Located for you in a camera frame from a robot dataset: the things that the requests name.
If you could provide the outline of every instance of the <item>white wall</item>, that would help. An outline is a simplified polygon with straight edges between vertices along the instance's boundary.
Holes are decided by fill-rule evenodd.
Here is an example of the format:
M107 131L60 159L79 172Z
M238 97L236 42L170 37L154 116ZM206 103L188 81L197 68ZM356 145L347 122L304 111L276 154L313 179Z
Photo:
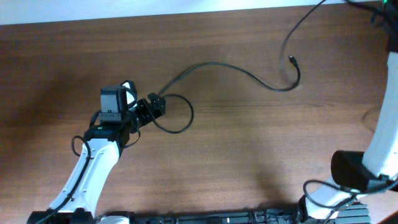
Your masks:
M0 25L304 6L320 0L0 0ZM343 0L328 0L338 3Z

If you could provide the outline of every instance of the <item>wooden table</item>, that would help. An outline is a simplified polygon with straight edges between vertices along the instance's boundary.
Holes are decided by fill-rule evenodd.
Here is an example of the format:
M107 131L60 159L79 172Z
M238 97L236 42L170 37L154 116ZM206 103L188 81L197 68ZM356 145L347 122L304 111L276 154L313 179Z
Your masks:
M100 88L133 80L140 98L201 62L243 67L273 86L283 38L310 7L54 22L0 27L0 220L24 223L47 209L77 157L70 140L100 108ZM386 87L387 36L370 14L322 6L286 54L302 70L288 93L222 67L205 67L168 93L195 107L192 127L171 135L148 124L111 171L96 215L180 213L296 202L307 179L330 176L337 150L365 151L363 121ZM290 81L294 68L287 62ZM181 128L188 106L170 99L159 123ZM397 194L361 200L374 222L398 210Z

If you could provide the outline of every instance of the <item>wooden surface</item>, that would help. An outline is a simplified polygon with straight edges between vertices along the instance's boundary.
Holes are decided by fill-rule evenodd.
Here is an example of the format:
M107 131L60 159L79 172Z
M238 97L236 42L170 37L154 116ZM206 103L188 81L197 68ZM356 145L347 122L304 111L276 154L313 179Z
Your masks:
M133 80L142 98L207 61L287 85L278 73L278 50L309 9L0 27L1 223L24 223L58 195L78 159L70 140L100 108L101 87ZM179 135L143 127L140 141L111 171L96 214L296 202L304 181L330 175L336 150L364 151L372 138L362 117L382 103L387 38L370 26L370 16L345 5L322 6L310 16L287 47L302 70L300 86L289 93L220 67L201 68L173 86L169 93L195 107L192 127ZM294 69L286 66L292 81ZM159 122L181 128L188 111L170 99ZM398 210L391 192L362 201L375 223Z

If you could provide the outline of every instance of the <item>wood grain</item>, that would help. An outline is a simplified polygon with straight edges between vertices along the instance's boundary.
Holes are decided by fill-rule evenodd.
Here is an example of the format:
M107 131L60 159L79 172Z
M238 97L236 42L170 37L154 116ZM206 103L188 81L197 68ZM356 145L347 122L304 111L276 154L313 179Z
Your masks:
M133 80L140 98L195 63L226 62L275 86L280 44L309 7L128 17L0 27L0 219L24 223L45 210L77 157L70 140L100 108L100 88ZM239 210L294 203L307 179L330 175L336 150L364 151L362 117L382 103L386 35L369 15L322 6L292 36L302 70L288 93L242 73L205 67L168 92L195 107L192 127L153 124L111 171L96 214ZM291 81L294 69L286 64ZM159 122L181 128L182 101ZM364 198L373 222L398 210L397 195Z

